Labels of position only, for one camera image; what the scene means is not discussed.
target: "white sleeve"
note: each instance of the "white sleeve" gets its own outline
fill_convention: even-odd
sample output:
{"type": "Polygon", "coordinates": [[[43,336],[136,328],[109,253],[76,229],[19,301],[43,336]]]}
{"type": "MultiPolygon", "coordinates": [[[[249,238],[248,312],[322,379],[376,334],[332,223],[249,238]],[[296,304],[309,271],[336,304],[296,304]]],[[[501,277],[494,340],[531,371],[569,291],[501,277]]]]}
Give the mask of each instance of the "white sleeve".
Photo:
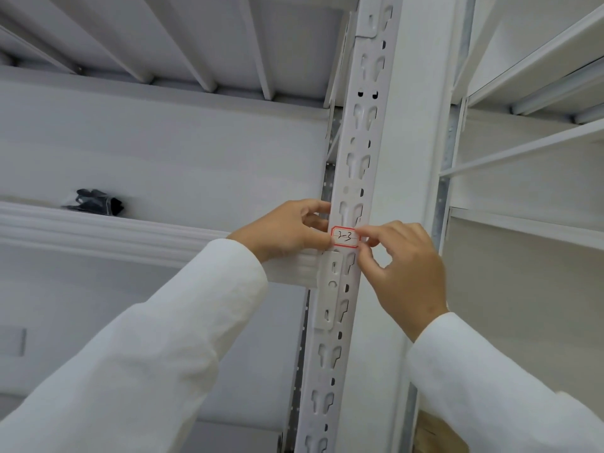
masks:
{"type": "Polygon", "coordinates": [[[0,423],[6,453],[166,453],[186,438],[218,362],[266,295],[257,258],[215,240],[102,329],[0,423]]]}
{"type": "Polygon", "coordinates": [[[473,452],[604,451],[604,423],[593,412],[555,394],[453,313],[422,332],[406,365],[473,452]]]}

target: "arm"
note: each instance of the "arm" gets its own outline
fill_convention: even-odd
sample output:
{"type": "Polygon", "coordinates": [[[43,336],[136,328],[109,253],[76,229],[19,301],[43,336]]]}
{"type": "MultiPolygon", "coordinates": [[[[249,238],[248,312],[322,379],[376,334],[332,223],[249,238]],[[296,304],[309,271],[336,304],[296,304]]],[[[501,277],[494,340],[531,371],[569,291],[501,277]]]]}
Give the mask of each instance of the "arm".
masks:
{"type": "Polygon", "coordinates": [[[318,200],[288,202],[208,244],[143,304],[102,329],[0,423],[7,453],[176,452],[218,363],[263,300],[261,262],[331,238],[318,200]]]}
{"type": "Polygon", "coordinates": [[[604,423],[566,394],[496,350],[445,298],[445,270],[419,224],[357,229],[359,265],[382,307],[415,342],[406,357],[411,381],[476,452],[604,451],[604,423]],[[381,268],[371,246],[392,263],[381,268]]]}

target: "white shelf board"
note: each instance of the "white shelf board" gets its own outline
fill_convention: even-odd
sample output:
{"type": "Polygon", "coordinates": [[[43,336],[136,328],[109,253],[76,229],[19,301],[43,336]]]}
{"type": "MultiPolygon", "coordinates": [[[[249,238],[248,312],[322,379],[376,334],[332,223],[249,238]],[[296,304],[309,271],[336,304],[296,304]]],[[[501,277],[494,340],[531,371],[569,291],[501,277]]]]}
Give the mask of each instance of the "white shelf board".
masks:
{"type": "MultiPolygon", "coordinates": [[[[228,232],[0,202],[0,243],[182,268],[228,232]]],[[[316,287],[318,256],[306,251],[265,263],[269,281],[316,287]]]]}
{"type": "Polygon", "coordinates": [[[599,59],[604,46],[602,38],[604,5],[473,93],[468,105],[474,106],[485,100],[489,104],[511,106],[599,59]]]}
{"type": "Polygon", "coordinates": [[[457,167],[449,168],[440,172],[442,177],[454,176],[478,168],[490,167],[493,165],[517,160],[520,156],[533,154],[547,148],[562,146],[572,146],[578,142],[589,143],[604,137],[604,120],[595,121],[574,129],[564,130],[544,138],[522,144],[520,146],[506,149],[501,152],[490,154],[488,156],[465,162],[457,167]]]}
{"type": "Polygon", "coordinates": [[[484,211],[464,210],[463,208],[451,208],[450,216],[538,237],[550,238],[559,242],[568,242],[578,244],[579,246],[604,250],[604,232],[591,229],[563,226],[484,211]]]}

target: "hand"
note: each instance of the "hand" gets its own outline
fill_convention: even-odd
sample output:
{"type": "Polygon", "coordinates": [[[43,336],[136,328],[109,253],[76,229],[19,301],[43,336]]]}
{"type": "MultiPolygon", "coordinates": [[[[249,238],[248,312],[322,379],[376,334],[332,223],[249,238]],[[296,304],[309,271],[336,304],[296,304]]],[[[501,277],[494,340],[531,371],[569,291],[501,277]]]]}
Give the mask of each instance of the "hand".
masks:
{"type": "Polygon", "coordinates": [[[359,267],[373,286],[383,309],[413,341],[440,315],[449,310],[445,295],[445,266],[430,236],[419,224],[393,221],[365,226],[356,233],[368,237],[359,243],[359,267]],[[392,257],[382,268],[372,247],[381,243],[392,257]]]}
{"type": "Polygon", "coordinates": [[[321,200],[290,200],[227,238],[243,244],[260,262],[306,248],[324,251],[333,241],[327,233],[327,220],[316,213],[329,213],[330,209],[331,204],[321,200]]]}

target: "sticker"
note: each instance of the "sticker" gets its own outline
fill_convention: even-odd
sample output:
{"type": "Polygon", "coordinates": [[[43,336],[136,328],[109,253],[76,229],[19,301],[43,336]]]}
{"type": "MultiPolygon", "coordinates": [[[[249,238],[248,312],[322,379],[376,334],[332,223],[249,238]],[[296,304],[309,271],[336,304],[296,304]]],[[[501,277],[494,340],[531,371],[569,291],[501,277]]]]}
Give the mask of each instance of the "sticker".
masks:
{"type": "Polygon", "coordinates": [[[335,226],[332,228],[332,237],[334,246],[345,248],[357,248],[359,246],[359,236],[354,228],[335,226]]]}

